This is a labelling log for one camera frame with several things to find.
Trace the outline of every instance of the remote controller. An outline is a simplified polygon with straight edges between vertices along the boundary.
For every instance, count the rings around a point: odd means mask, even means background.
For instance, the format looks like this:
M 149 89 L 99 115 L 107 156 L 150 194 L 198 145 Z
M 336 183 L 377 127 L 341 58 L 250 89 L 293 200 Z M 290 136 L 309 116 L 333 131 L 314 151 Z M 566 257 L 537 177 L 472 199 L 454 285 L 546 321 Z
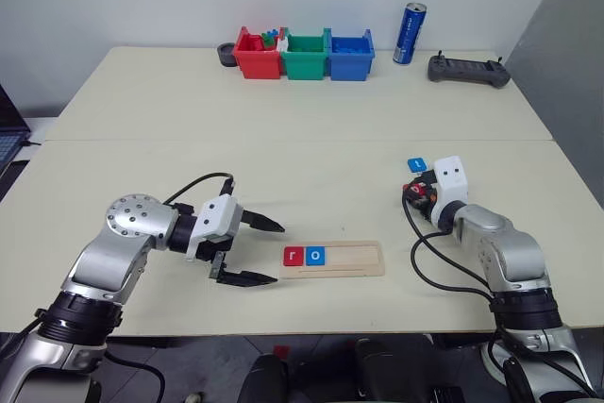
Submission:
M 446 59 L 443 51 L 438 51 L 438 56 L 430 57 L 428 62 L 428 79 L 486 82 L 500 89 L 510 80 L 510 73 L 499 61 Z

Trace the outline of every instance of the wire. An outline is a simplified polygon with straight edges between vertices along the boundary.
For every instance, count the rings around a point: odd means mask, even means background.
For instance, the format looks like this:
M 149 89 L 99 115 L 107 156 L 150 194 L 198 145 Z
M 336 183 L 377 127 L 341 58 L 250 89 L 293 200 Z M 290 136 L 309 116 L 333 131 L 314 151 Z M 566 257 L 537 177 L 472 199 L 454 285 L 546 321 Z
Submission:
M 503 337 L 504 342 L 507 341 L 509 344 L 512 344 L 514 347 L 516 347 L 518 350 L 522 351 L 523 354 L 530 357 L 531 359 L 536 360 L 536 361 L 541 361 L 542 363 L 550 366 L 557 372 L 562 373 L 567 378 L 572 380 L 575 384 L 577 384 L 583 390 L 583 392 L 585 392 L 591 398 L 599 398 L 597 396 L 596 392 L 594 392 L 594 390 L 591 387 L 589 387 L 583 379 L 579 378 L 573 372 L 571 372 L 570 370 L 567 370 L 566 368 L 562 367 L 558 363 L 551 361 L 550 359 L 545 357 L 543 354 L 536 353 L 536 352 L 532 351 L 531 349 L 527 348 L 520 340 L 516 339 L 513 335 L 511 335 L 503 326 L 497 327 L 497 330 Z
M 405 217 L 407 217 L 407 222 L 409 222 L 411 228 L 413 229 L 413 231 L 415 232 L 415 234 L 417 235 L 418 238 L 420 238 L 422 240 L 422 243 L 424 243 L 426 245 L 426 247 L 434 254 L 436 255 L 439 259 L 446 261 L 448 264 L 450 264 L 451 266 L 453 266 L 454 268 L 462 271 L 463 273 L 465 273 L 466 275 L 468 275 L 469 277 L 473 278 L 474 280 L 480 282 L 482 285 L 484 285 L 487 289 L 489 288 L 489 284 L 487 283 L 487 281 L 482 278 L 481 276 L 479 276 L 478 274 L 476 274 L 473 271 L 470 271 L 468 268 L 461 266 L 459 263 L 457 263 L 456 261 L 453 261 L 452 259 L 450 259 L 449 257 L 447 257 L 446 255 L 444 255 L 440 250 L 438 250 L 436 247 L 434 247 L 431 243 L 429 243 L 426 239 L 426 237 L 424 236 L 424 234 L 419 230 L 419 228 L 417 227 L 417 225 L 415 224 L 415 221 L 413 221 L 413 218 L 411 217 L 411 213 L 409 212 L 409 207 L 407 206 L 407 201 L 405 200 L 405 194 L 403 194 L 403 211 L 405 211 Z
M 124 359 L 117 358 L 117 357 L 113 356 L 111 353 L 109 353 L 108 350 L 105 350 L 105 357 L 107 359 L 109 359 L 110 361 L 117 363 L 118 365 L 123 365 L 124 367 L 138 368 L 140 370 L 145 370 L 149 373 L 152 373 L 156 377 L 158 377 L 159 393 L 158 393 L 158 398 L 155 401 L 156 401 L 156 403 L 161 403 L 161 400 L 163 399 L 163 394 L 165 393 L 165 390 L 166 390 L 166 378 L 163 377 L 163 374 L 160 370 L 158 370 L 155 367 L 152 367 L 151 365 L 147 365 L 146 363 L 126 361 Z
M 223 177 L 231 179 L 231 180 L 235 179 L 233 177 L 233 175 L 228 174 L 227 172 L 214 172 L 213 174 L 207 174 L 207 175 L 200 176 L 198 179 L 194 179 L 192 182 L 190 182 L 187 186 L 185 186 L 184 188 L 182 188 L 177 193 L 175 193 L 172 196 L 168 197 L 168 199 L 165 202 L 163 202 L 163 204 L 164 205 L 168 205 L 169 203 L 174 202 L 178 197 L 180 197 L 181 195 L 183 195 L 185 192 L 187 192 L 190 188 L 192 188 L 196 184 L 201 183 L 202 181 L 205 181 L 206 179 L 216 178 L 218 176 L 223 176 Z
M 491 359 L 491 362 L 493 363 L 493 365 L 495 367 L 497 367 L 497 370 L 499 370 L 501 373 L 503 373 L 505 375 L 505 371 L 503 370 L 503 367 L 499 364 L 499 362 L 497 362 L 497 359 L 495 358 L 495 355 L 493 354 L 493 346 L 495 346 L 496 338 L 497 338 L 497 331 L 493 332 L 493 335 L 491 336 L 491 339 L 489 340 L 489 344 L 487 344 L 487 353 L 489 353 L 489 359 Z
M 41 322 L 42 322 L 41 317 L 36 318 L 34 321 L 29 323 L 25 327 L 25 329 L 23 329 L 21 332 L 19 332 L 17 335 L 15 335 L 13 338 L 11 338 L 8 342 L 6 342 L 5 345 L 2 347 L 2 349 L 0 350 L 0 361 L 3 361 L 4 359 L 8 359 L 11 355 L 7 354 L 7 352 L 9 353 L 10 350 L 14 349 L 15 347 L 18 347 L 19 344 L 21 344 L 21 342 L 23 340 L 25 340 L 25 337 L 27 336 L 27 334 L 29 334 L 29 332 L 31 332 L 34 329 L 34 327 L 36 327 Z
M 484 297 L 487 301 L 489 301 L 489 303 L 491 303 L 493 301 L 493 298 L 483 292 L 482 290 L 479 290 L 478 288 L 472 288 L 472 287 L 452 287 L 449 285 L 443 285 L 441 283 L 435 282 L 434 280 L 431 280 L 430 278 L 426 277 L 426 275 L 424 273 L 422 273 L 422 271 L 419 269 L 419 266 L 417 265 L 417 259 L 415 257 L 416 253 L 417 253 L 417 248 L 425 241 L 428 240 L 430 238 L 435 238 L 437 236 L 445 236 L 448 235 L 449 233 L 444 232 L 444 231 L 437 231 L 435 233 L 430 233 L 426 236 L 422 236 L 422 238 L 418 239 L 414 244 L 413 247 L 411 248 L 411 266 L 413 267 L 413 271 L 415 271 L 415 274 L 417 274 L 417 276 L 419 276 L 422 280 L 424 280 L 428 285 L 434 287 L 434 288 L 438 288 L 439 290 L 444 290 L 446 292 L 455 292 L 455 293 L 471 293 L 471 294 L 478 294 L 482 297 Z

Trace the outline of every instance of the blue can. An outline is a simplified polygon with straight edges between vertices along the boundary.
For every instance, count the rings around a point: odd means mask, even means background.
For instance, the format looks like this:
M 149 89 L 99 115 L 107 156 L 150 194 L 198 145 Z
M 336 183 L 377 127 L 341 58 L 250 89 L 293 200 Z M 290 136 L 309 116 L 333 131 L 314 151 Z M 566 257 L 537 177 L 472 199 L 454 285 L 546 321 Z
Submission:
M 400 25 L 398 41 L 394 48 L 393 60 L 396 63 L 401 65 L 411 63 L 413 51 L 415 51 L 415 43 L 426 18 L 426 10 L 424 4 L 418 4 L 417 2 L 411 2 L 405 7 L 403 23 Z

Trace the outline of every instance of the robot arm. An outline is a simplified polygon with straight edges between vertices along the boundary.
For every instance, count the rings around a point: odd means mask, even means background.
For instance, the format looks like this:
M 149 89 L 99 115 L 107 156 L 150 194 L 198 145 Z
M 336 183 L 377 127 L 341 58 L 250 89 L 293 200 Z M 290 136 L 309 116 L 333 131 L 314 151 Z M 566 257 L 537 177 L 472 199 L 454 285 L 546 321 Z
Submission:
M 107 337 L 120 325 L 122 307 L 152 248 L 185 253 L 187 260 L 211 260 L 210 278 L 219 283 L 248 287 L 276 281 L 249 271 L 225 270 L 225 254 L 240 222 L 284 231 L 267 217 L 244 210 L 230 194 L 230 184 L 206 202 L 198 216 L 191 206 L 164 205 L 145 194 L 115 200 L 100 233 L 65 278 L 59 296 L 41 312 L 40 327 L 25 338 L 0 389 L 0 403 L 90 401 L 89 374 L 103 358 Z
M 545 256 L 534 238 L 516 230 L 506 217 L 467 204 L 467 179 L 459 157 L 437 160 L 433 170 L 413 181 L 413 192 L 409 188 L 405 199 L 435 227 L 451 232 L 482 266 L 493 295 L 490 309 L 509 349 L 503 369 L 512 402 L 531 401 L 527 395 L 535 402 L 545 401 L 546 395 L 565 395 L 556 401 L 585 396 L 576 382 L 533 354 L 554 361 L 591 388 L 573 334 L 558 313 Z M 532 352 L 529 356 L 525 348 Z

